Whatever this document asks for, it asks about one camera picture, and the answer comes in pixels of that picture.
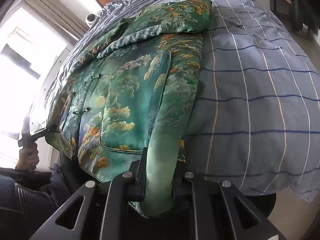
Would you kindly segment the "person's left hand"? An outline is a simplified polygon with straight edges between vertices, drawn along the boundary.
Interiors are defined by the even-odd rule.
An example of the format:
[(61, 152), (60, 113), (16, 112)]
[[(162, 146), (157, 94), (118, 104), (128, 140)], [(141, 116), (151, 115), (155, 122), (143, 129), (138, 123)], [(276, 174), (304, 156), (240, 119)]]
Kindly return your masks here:
[(40, 162), (37, 143), (30, 146), (22, 147), (19, 150), (19, 159), (16, 164), (18, 170), (35, 170), (36, 165)]

